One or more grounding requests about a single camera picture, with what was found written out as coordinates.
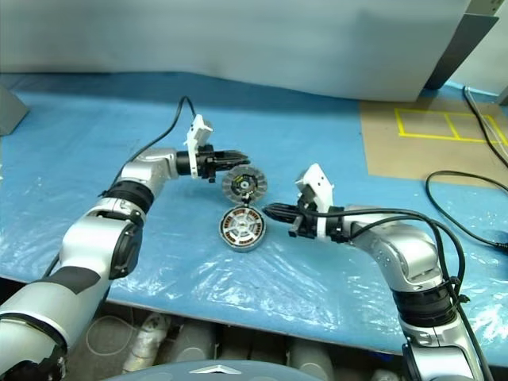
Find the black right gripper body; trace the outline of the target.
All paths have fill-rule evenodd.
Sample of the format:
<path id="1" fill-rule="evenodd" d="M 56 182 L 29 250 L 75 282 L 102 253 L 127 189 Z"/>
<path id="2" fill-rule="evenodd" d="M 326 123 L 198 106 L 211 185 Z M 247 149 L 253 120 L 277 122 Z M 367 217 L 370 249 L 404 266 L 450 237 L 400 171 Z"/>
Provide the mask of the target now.
<path id="1" fill-rule="evenodd" d="M 290 212 L 289 236 L 314 239 L 317 236 L 317 218 L 312 215 L 312 212 L 316 211 L 317 206 L 314 202 L 307 202 L 300 197 L 297 205 Z"/>

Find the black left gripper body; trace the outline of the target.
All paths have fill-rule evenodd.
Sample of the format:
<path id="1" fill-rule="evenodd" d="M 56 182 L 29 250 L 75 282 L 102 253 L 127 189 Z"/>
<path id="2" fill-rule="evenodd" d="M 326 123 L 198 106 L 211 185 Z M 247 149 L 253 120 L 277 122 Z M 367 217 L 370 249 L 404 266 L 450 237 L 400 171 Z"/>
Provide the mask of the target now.
<path id="1" fill-rule="evenodd" d="M 216 182 L 217 153 L 212 144 L 205 144 L 198 148 L 196 156 L 198 165 L 198 176 L 206 179 L 209 183 Z"/>

